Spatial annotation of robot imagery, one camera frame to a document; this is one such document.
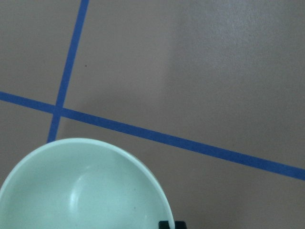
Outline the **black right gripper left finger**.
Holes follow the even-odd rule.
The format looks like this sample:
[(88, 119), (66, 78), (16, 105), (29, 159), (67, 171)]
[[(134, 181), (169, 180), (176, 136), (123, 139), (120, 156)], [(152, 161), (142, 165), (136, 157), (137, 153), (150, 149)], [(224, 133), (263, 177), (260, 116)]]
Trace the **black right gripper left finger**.
[(168, 221), (159, 221), (158, 229), (170, 229)]

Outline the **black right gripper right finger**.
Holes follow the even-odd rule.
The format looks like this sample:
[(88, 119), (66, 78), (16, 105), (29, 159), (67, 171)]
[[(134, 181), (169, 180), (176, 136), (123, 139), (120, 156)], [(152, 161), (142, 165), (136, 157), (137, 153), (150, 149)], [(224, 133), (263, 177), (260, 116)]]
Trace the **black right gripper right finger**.
[(175, 221), (175, 229), (186, 229), (186, 223), (184, 221)]

